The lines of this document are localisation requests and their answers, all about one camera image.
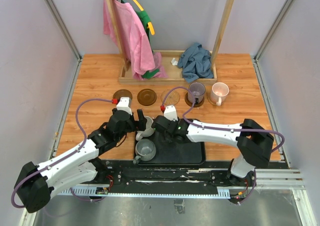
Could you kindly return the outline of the white mug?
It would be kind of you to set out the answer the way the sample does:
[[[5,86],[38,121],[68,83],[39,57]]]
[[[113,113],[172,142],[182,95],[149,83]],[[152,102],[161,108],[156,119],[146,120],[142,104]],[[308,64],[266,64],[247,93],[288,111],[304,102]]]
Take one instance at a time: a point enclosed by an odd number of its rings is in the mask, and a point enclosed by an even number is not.
[[[152,124],[154,122],[153,119],[149,116],[145,116],[144,118],[146,119],[145,130],[144,131],[141,131],[141,130],[137,131],[136,136],[135,136],[135,139],[137,141],[140,141],[143,138],[150,137],[155,132],[154,128],[152,127]]]

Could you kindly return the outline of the plain brown wooden coaster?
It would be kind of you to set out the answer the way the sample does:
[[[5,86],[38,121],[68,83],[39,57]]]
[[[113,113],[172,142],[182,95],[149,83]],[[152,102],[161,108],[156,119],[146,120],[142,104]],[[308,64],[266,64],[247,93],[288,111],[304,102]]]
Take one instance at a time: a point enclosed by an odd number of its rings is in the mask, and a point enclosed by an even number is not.
[[[154,90],[145,88],[137,94],[137,100],[143,106],[151,106],[156,102],[157,94]]]

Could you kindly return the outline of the grey mug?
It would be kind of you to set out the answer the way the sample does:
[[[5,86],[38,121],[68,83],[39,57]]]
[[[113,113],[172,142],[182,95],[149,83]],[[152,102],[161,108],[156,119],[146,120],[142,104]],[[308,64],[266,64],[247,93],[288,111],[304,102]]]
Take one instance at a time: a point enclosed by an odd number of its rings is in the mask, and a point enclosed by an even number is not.
[[[147,139],[141,139],[137,142],[135,145],[135,157],[133,159],[133,163],[136,165],[140,161],[150,161],[152,160],[156,155],[156,146],[155,144]]]

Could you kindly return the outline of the grooved dark wooden coaster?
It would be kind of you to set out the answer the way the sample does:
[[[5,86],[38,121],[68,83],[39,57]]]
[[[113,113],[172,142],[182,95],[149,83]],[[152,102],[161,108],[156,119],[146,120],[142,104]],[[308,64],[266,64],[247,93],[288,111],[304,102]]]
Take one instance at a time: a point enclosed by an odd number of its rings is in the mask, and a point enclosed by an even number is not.
[[[188,92],[185,94],[184,100],[185,100],[185,103],[188,106],[190,106],[190,107],[192,106],[192,104],[193,104],[192,97],[191,96],[189,97],[189,93]],[[195,96],[194,97],[194,106],[193,107],[194,108],[201,107],[204,104],[204,102],[205,102],[205,98],[204,97],[202,97],[201,100],[200,100],[199,97]]]

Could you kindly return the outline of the woven rattan coaster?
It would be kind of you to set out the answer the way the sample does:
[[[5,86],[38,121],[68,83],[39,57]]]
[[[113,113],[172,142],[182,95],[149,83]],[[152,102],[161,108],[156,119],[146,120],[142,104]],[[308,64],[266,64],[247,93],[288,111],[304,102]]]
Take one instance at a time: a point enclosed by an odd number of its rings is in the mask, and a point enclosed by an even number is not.
[[[165,96],[168,94],[169,91],[170,91],[169,89],[166,89],[162,92],[162,94],[160,95],[161,102],[164,100]],[[180,101],[180,94],[177,91],[173,91],[167,96],[164,104],[166,106],[176,105],[179,101]]]
[[[213,100],[209,97],[209,98],[208,98],[208,101],[209,101],[212,105],[214,105],[214,106],[221,106],[221,102],[222,102],[222,100],[221,100],[220,97],[217,99],[217,101],[213,101]]]

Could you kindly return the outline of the purple mug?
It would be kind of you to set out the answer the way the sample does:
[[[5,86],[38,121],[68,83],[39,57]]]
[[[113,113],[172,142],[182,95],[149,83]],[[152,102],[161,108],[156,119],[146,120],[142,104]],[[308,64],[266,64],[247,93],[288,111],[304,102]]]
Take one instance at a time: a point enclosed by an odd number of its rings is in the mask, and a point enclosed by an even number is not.
[[[201,103],[206,93],[205,86],[200,82],[193,82],[188,87],[189,92],[187,93],[187,99],[195,105]]]

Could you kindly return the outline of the pink mug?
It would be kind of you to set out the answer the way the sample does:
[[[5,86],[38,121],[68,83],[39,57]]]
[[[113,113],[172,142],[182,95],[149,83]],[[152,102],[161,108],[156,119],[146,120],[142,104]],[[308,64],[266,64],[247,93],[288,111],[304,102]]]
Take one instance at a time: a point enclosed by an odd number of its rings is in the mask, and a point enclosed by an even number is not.
[[[216,82],[212,87],[209,98],[217,102],[221,98],[221,105],[225,102],[230,90],[229,87],[223,82]]]

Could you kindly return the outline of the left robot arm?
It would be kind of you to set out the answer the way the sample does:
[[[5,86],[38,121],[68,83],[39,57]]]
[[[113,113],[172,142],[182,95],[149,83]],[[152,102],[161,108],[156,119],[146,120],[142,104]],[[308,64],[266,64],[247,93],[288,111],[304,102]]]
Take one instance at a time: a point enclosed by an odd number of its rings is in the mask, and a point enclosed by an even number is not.
[[[109,121],[85,136],[80,144],[48,161],[26,163],[14,185],[11,204],[34,213],[66,189],[90,181],[103,183],[108,168],[99,157],[115,148],[128,133],[146,129],[143,111],[137,110],[137,115],[135,120],[132,113],[114,108]]]

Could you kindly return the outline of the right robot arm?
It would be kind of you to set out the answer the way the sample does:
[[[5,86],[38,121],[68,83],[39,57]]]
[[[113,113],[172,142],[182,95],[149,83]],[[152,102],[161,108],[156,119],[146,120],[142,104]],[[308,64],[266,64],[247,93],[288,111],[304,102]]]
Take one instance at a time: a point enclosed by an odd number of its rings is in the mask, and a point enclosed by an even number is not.
[[[248,118],[242,123],[214,124],[185,118],[173,121],[160,115],[152,128],[177,143],[215,143],[237,148],[240,155],[233,159],[226,174],[232,186],[240,185],[255,168],[266,168],[274,144],[271,131]]]

